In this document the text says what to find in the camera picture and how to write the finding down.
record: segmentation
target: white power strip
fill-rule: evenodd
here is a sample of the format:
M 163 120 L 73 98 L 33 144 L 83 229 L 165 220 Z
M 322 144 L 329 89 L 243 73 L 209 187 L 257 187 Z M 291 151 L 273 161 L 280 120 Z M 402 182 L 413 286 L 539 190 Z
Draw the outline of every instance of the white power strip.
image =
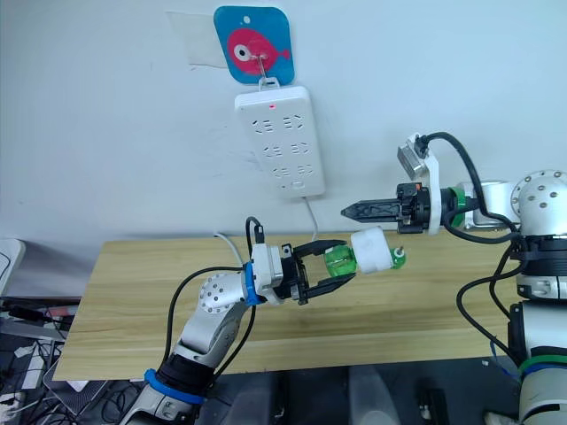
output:
M 238 95 L 237 116 L 262 168 L 281 197 L 325 191 L 309 93 L 304 87 Z

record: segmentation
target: wooden table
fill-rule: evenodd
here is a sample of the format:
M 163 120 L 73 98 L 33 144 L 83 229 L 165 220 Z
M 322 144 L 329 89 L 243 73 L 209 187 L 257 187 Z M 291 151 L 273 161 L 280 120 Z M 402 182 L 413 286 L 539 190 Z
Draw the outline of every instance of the wooden table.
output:
M 466 282 L 490 274 L 504 246 L 467 243 L 446 232 L 399 236 L 401 270 L 358 275 L 345 287 L 308 305 L 260 305 L 244 349 L 228 373 L 490 355 L 488 341 L 457 312 L 454 298 Z M 349 240 L 349 235 L 321 239 Z M 308 236 L 269 236 L 268 243 L 308 242 Z M 234 242 L 245 257 L 245 239 Z M 306 261 L 310 282 L 327 277 L 322 258 Z M 221 239 L 109 242 L 103 247 L 63 350 L 56 379 L 126 379 L 158 367 L 167 308 L 179 281 L 209 266 L 234 266 Z M 174 337 L 196 305 L 201 279 L 179 299 Z M 515 300 L 513 280 L 499 283 L 505 305 Z M 487 287 L 474 289 L 466 306 L 506 340 L 506 321 Z M 248 314 L 241 326 L 246 327 Z

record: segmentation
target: floor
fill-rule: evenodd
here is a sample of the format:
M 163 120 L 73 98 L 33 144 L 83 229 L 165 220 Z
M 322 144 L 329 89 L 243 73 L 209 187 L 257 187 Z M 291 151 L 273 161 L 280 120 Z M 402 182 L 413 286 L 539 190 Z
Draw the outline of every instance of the floor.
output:
M 11 350 L 29 345 L 30 340 L 1 336 L 0 366 L 18 373 L 27 367 L 29 356 L 12 359 Z M 447 400 L 451 424 L 481 425 L 485 410 L 513 415 L 517 412 L 519 388 L 516 381 L 502 372 L 492 359 L 458 359 L 376 365 L 388 387 L 402 424 L 423 424 L 418 403 L 420 387 L 442 389 Z M 13 391 L 11 385 L 18 376 L 3 375 L 2 392 Z M 280 423 L 291 425 L 327 425 L 348 423 L 347 367 L 326 367 L 267 374 L 227 375 L 221 377 L 211 398 L 206 402 L 198 420 L 199 425 L 226 424 L 230 405 L 241 391 L 262 388 L 267 380 L 278 382 L 278 396 L 285 399 L 285 418 Z M 27 403 L 38 398 L 40 390 L 30 391 Z M 260 390 L 259 403 L 264 392 Z M 96 406 L 81 415 L 80 424 L 113 423 L 136 396 L 136 388 L 128 382 L 114 382 Z M 101 410 L 105 408 L 105 421 Z M 262 414 L 261 406 L 257 414 Z M 25 418 L 22 423 L 29 423 Z M 53 421 L 59 425 L 68 422 Z

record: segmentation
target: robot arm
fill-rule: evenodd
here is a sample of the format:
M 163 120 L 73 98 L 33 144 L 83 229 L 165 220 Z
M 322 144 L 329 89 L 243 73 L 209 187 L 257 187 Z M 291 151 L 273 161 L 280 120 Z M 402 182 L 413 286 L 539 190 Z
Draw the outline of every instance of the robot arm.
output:
M 398 159 L 408 176 L 423 179 L 424 185 L 402 183 L 396 198 L 360 201 L 342 214 L 362 222 L 397 222 L 399 233 L 428 230 L 430 235 L 438 233 L 441 224 L 454 233 L 454 228 L 506 228 L 510 222 L 519 223 L 519 231 L 511 227 L 507 236 L 480 241 L 514 240 L 510 257 L 522 264 L 517 293 L 527 299 L 512 305 L 507 314 L 508 349 L 523 378 L 520 423 L 567 423 L 567 174 L 542 170 L 516 185 L 483 182 L 485 211 L 481 211 L 472 183 L 439 187 L 437 160 L 431 150 L 419 146 L 420 140 L 421 136 L 412 135 L 399 147 Z
M 351 250 L 346 247 L 345 241 L 314 241 L 295 248 L 285 244 L 282 246 L 283 255 L 280 256 L 279 247 L 263 243 L 263 230 L 259 223 L 255 233 L 259 243 L 251 247 L 250 262 L 244 264 L 241 271 L 218 273 L 205 279 L 198 294 L 195 313 L 185 324 L 180 340 L 157 371 L 150 369 L 145 373 L 147 384 L 122 419 L 122 425 L 192 424 L 216 376 L 245 341 L 246 335 L 215 373 L 234 343 L 240 321 L 248 307 L 252 307 L 253 321 L 256 305 L 266 302 L 280 305 L 286 298 L 304 305 L 310 298 L 332 292 L 355 276 L 354 262 L 354 268 L 334 268 L 331 277 L 319 281 L 315 286 L 310 286 L 307 279 L 303 258 L 326 255 L 341 247 L 343 250 L 339 250 L 339 254 L 349 253 Z M 393 254 L 388 250 L 384 235 L 376 230 L 372 235 L 378 247 L 378 257 L 386 256 L 388 259 L 382 261 L 382 269 L 394 267 Z M 333 261 L 332 266 L 337 264 L 336 261 L 340 266 L 345 262 L 350 266 L 353 257 L 341 257 L 335 252 Z M 370 265 L 370 271 L 379 269 L 377 263 Z

